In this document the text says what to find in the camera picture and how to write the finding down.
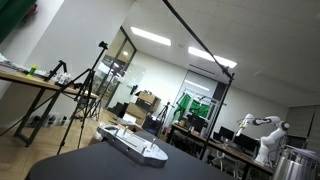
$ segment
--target desk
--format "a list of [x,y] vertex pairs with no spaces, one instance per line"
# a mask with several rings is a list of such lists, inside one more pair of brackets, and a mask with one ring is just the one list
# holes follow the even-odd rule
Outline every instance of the desk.
[[[23,73],[9,73],[9,72],[0,71],[0,79],[40,88],[40,91],[39,91],[38,95],[34,99],[32,105],[30,106],[30,108],[27,111],[27,113],[20,120],[21,123],[20,123],[19,127],[17,128],[16,132],[14,133],[14,136],[15,137],[19,137],[20,139],[22,139],[26,143],[26,147],[28,147],[33,142],[33,140],[36,137],[37,133],[39,132],[42,124],[45,122],[46,118],[48,117],[53,105],[55,104],[56,100],[58,99],[58,97],[60,95],[59,90],[60,90],[61,87],[54,85],[53,81],[45,82],[43,79],[38,78],[38,77],[30,77],[29,78]],[[45,100],[43,103],[38,105],[41,97],[43,96],[43,94],[44,94],[44,92],[46,90],[52,90],[52,91],[55,91],[55,93],[54,93],[53,96],[51,96],[50,98]],[[71,95],[77,95],[78,91],[74,90],[74,89],[71,89],[71,88],[67,88],[62,93],[71,94]],[[90,98],[91,99],[97,99],[98,96],[94,95],[94,94],[91,94]],[[23,135],[21,133],[21,131],[25,127],[26,123],[28,122],[31,114],[34,111],[36,111],[38,108],[40,108],[42,105],[44,105],[46,102],[49,102],[49,101],[50,101],[50,103],[48,104],[46,110],[42,114],[39,123],[34,128],[32,134],[30,135],[30,137],[28,138],[25,135]]]
[[[142,131],[135,134],[149,141],[154,138]],[[26,179],[233,179],[161,140],[157,139],[155,144],[169,157],[163,168],[138,165],[109,143],[101,142],[39,161],[30,169]]]
[[[171,143],[171,140],[172,140],[172,137],[173,137],[173,133],[174,133],[175,130],[178,130],[183,134],[189,134],[188,131],[185,128],[183,128],[183,127],[181,127],[181,126],[179,126],[177,124],[172,123],[171,131],[169,132],[168,139],[166,141],[167,143],[169,143],[169,144]],[[205,138],[202,138],[202,137],[200,137],[198,135],[195,135],[195,134],[190,134],[189,136],[194,138],[194,139],[197,139],[199,141],[202,141],[202,142],[206,141]],[[213,141],[209,141],[208,146],[213,147],[213,148],[215,148],[215,149],[217,149],[217,150],[219,150],[219,151],[231,156],[232,158],[235,158],[237,160],[240,160],[240,161],[244,162],[246,164],[246,167],[244,169],[243,179],[246,178],[250,167],[257,168],[258,170],[261,170],[261,171],[267,173],[270,176],[272,176],[273,173],[274,173],[274,171],[271,168],[258,164],[253,158],[250,158],[250,157],[248,157],[246,155],[243,155],[241,152],[236,151],[236,150],[234,150],[232,148],[223,147],[222,144],[218,144],[218,143],[215,143]]]

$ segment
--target black table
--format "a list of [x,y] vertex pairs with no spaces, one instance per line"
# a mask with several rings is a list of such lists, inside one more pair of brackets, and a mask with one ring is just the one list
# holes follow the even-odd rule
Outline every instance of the black table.
[[[149,141],[154,137],[141,131],[136,134]],[[101,142],[39,161],[26,179],[233,179],[161,140],[156,144],[169,157],[163,168],[140,166],[107,142]]]

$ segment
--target computer monitor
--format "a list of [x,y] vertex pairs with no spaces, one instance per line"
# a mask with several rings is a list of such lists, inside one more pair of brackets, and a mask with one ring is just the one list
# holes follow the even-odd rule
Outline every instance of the computer monitor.
[[213,132],[213,140],[222,142],[221,135],[217,132]]
[[259,145],[258,140],[252,139],[244,134],[236,136],[233,140],[233,143],[239,145],[243,151],[249,150],[251,152],[254,152],[256,147]]
[[286,145],[293,146],[295,148],[306,148],[306,140],[307,138],[294,136],[294,135],[287,135]]
[[220,131],[219,131],[219,134],[224,137],[224,138],[227,138],[229,140],[232,140],[233,139],[233,135],[234,135],[234,132],[231,131],[230,129],[227,129],[223,126],[220,127]]
[[191,123],[191,126],[194,127],[195,131],[201,132],[206,120],[193,114],[191,116],[188,116],[188,122]]

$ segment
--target metal container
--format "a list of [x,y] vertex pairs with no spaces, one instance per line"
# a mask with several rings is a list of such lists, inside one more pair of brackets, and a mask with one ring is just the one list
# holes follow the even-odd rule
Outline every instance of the metal container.
[[319,159],[316,153],[287,146],[283,150],[273,180],[314,180]]

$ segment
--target cardboard box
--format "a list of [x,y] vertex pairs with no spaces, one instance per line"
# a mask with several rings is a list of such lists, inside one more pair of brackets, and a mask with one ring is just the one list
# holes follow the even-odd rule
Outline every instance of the cardboard box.
[[127,111],[126,111],[126,113],[129,114],[130,116],[133,116],[134,118],[136,118],[136,122],[135,122],[136,124],[138,124],[140,126],[143,124],[145,118],[139,118],[139,117],[131,114],[130,112],[127,112]]
[[142,107],[143,109],[147,110],[148,112],[155,112],[160,104],[161,99],[159,99],[158,97],[155,98],[153,104],[138,98],[136,101],[136,105],[138,105],[139,107]]
[[145,93],[143,91],[140,91],[138,98],[150,103],[154,104],[155,100],[157,99],[157,96],[155,95],[150,95],[148,93]]
[[147,116],[148,111],[137,106],[134,103],[129,103],[126,112],[130,115],[133,115],[134,117],[145,119]]
[[132,124],[121,124],[122,126],[128,126],[128,129],[132,132],[138,132],[138,131],[145,131],[144,129],[142,129],[141,127],[137,126],[137,125],[132,125]]

